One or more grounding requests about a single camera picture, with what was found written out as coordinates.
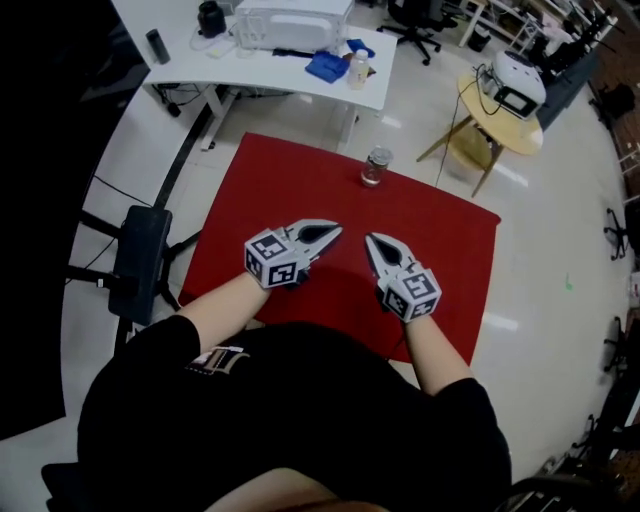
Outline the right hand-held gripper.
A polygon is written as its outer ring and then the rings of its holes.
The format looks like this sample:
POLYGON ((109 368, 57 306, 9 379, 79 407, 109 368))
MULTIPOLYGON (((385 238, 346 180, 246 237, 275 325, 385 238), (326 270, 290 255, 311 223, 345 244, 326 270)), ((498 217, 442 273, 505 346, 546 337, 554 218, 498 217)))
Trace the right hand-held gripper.
POLYGON ((382 233, 365 236, 370 266, 379 280, 381 305, 403 323, 431 315, 442 290, 430 269, 415 262, 411 249, 402 241, 382 233), (396 272, 396 267, 403 268, 396 272))

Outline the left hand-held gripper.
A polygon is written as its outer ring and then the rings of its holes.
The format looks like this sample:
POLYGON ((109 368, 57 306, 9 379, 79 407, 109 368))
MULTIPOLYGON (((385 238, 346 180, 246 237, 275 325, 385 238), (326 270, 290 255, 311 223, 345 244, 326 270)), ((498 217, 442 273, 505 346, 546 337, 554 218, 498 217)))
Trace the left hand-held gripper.
POLYGON ((245 242, 245 269, 262 289, 295 288, 309 278, 311 263, 342 231, 340 224, 325 219, 300 219, 287 228, 266 229, 245 242))

